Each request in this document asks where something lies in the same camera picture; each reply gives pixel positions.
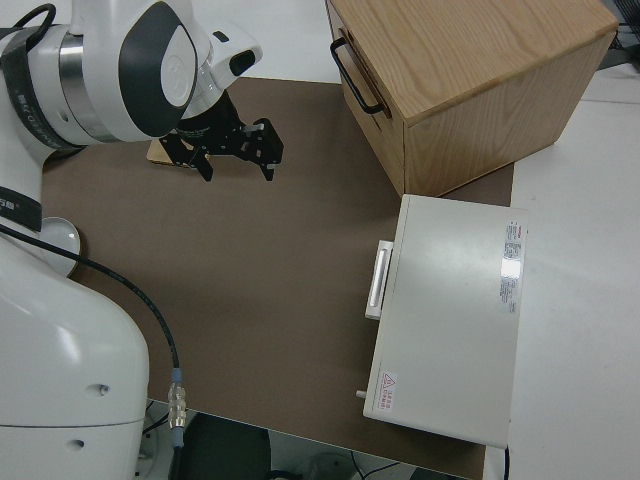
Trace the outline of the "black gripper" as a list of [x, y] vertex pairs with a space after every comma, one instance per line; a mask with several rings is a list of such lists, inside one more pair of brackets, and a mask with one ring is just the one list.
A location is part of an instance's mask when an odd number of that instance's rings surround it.
[[267, 118], [245, 124], [229, 97], [221, 97], [199, 115], [182, 119], [175, 132], [161, 137], [159, 142], [174, 165], [196, 168], [206, 182], [213, 178], [208, 155], [235, 156], [252, 162], [267, 181], [272, 181], [284, 149]]

